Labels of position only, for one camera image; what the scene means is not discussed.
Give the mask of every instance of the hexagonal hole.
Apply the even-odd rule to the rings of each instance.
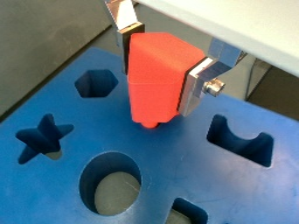
[[[74,82],[82,98],[106,97],[116,85],[116,76],[108,70],[88,70]]]

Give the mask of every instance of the blue board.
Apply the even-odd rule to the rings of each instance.
[[[299,223],[299,124],[225,95],[144,129],[129,115],[120,58],[89,49],[0,125],[0,223]],[[50,160],[44,156],[58,151]],[[141,184],[114,216],[98,181]]]

